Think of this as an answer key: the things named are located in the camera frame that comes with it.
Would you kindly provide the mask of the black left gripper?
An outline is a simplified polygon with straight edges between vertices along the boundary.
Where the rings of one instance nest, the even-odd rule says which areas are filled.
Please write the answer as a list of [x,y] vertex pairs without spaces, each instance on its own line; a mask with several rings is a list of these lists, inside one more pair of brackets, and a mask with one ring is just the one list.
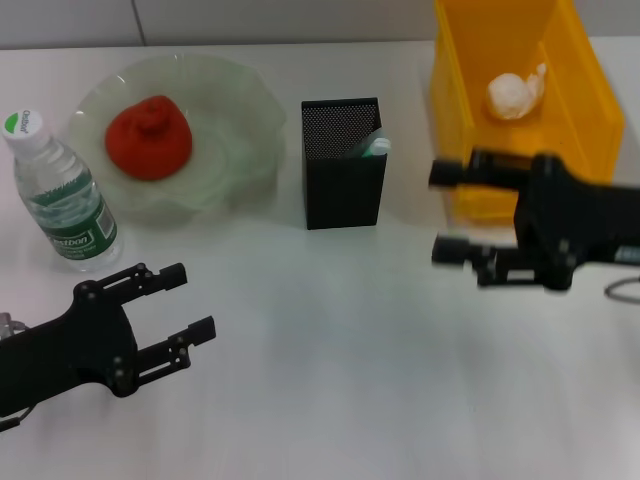
[[187,283],[176,263],[153,273],[138,263],[74,289],[60,317],[1,341],[1,414],[11,416],[84,384],[127,397],[191,366],[189,349],[216,337],[209,316],[138,352],[123,305]]

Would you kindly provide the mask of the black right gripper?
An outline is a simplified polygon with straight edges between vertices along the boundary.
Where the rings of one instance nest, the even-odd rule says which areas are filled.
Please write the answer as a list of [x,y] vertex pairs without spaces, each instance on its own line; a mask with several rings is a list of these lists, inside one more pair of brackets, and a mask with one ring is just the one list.
[[474,147],[467,163],[438,157],[429,185],[519,190],[518,248],[438,235],[434,265],[469,264],[480,288],[566,291],[587,263],[639,265],[639,189],[581,180],[557,157]]

